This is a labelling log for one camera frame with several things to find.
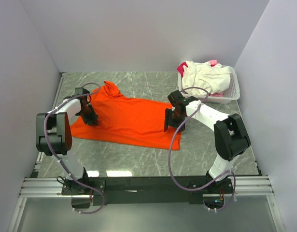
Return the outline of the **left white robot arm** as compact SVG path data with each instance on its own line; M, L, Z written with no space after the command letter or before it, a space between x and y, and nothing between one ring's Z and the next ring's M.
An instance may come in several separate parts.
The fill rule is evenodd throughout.
M74 182L73 188L79 194L90 190L86 170L69 151L72 147L70 120L78 116L87 126L98 125L98 115L91 105L92 95L85 86L77 87L74 94L64 98L63 102L47 113L36 115L36 147L46 156L53 157L65 172L66 179Z

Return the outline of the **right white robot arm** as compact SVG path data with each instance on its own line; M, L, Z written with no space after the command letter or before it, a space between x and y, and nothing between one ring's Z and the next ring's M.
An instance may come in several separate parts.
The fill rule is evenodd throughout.
M164 131L169 127L175 129L169 153L178 133L185 130L185 124L190 119L202 123L214 133L216 159L208 171L206 189L216 193L222 186L222 180L230 173L238 156L251 146L251 141L244 122L238 114L226 114L217 111L195 96L184 97L178 90L168 95L172 108L165 110Z

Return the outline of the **orange t shirt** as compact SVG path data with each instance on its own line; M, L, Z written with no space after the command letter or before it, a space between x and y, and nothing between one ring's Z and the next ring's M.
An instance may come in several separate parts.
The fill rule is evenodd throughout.
M124 96L112 82L106 81L91 105L98 115L98 125L86 125L79 117L71 125L75 138L126 145L179 150L181 134L164 131L165 110L170 103Z

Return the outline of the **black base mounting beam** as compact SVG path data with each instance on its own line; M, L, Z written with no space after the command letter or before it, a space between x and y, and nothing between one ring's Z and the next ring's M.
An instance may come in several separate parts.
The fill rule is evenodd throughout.
M176 180L184 186L179 188L169 176L157 177L84 177L79 185L73 180L64 180L63 196L84 196L72 205L79 209L103 204L140 204L140 203L189 203L203 204L205 194L223 197L233 192L234 184L227 177L218 182L209 182L207 176L178 176Z

